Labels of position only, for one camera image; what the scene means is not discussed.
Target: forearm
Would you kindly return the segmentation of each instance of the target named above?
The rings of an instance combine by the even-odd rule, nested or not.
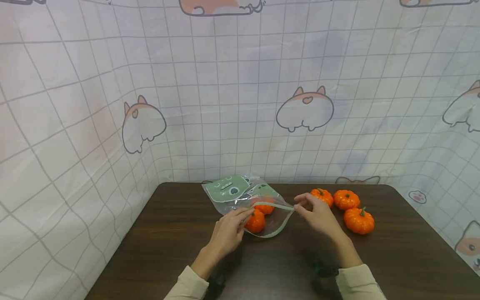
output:
[[[219,261],[220,255],[207,245],[200,250],[191,268],[201,279],[206,281]]]
[[[352,241],[345,234],[334,239],[340,262],[336,277],[344,300],[386,300],[367,265],[363,264]]]
[[[341,268],[352,268],[363,264],[357,250],[355,250],[355,246],[353,246],[352,240],[344,232],[337,234],[332,240]]]
[[[208,288],[207,279],[219,262],[219,255],[205,246],[192,266],[187,266],[164,300],[201,300]]]

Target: tabletop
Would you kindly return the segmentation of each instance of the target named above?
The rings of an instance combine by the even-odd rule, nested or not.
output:
[[[365,236],[345,229],[385,296],[395,299],[478,299],[480,278],[392,187],[387,185],[271,184],[287,202],[323,188],[351,190],[375,218]],[[221,215],[198,183],[162,183],[88,294],[88,300],[163,299],[186,265],[210,240]],[[297,214],[270,239],[246,234],[218,272],[227,278],[218,299],[341,299],[333,278],[313,265],[335,267],[331,244]]]

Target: sleeve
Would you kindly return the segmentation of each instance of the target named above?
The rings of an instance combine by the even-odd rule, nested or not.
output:
[[[208,282],[186,266],[164,300],[202,300],[207,288]]]
[[[386,300],[366,264],[339,269],[336,283],[344,300]]]

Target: clear plastic bag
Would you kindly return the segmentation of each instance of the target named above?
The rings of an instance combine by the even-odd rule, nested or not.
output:
[[[279,193],[257,176],[232,175],[203,184],[202,187],[222,215],[241,207],[273,206],[273,212],[265,216],[265,228],[262,231],[253,234],[246,230],[260,238],[271,238],[280,233],[294,210]]]

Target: curtain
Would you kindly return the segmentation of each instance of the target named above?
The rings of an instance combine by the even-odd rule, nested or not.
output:
[[[83,299],[158,184],[249,173],[391,185],[480,274],[478,2],[0,0],[0,298]]]

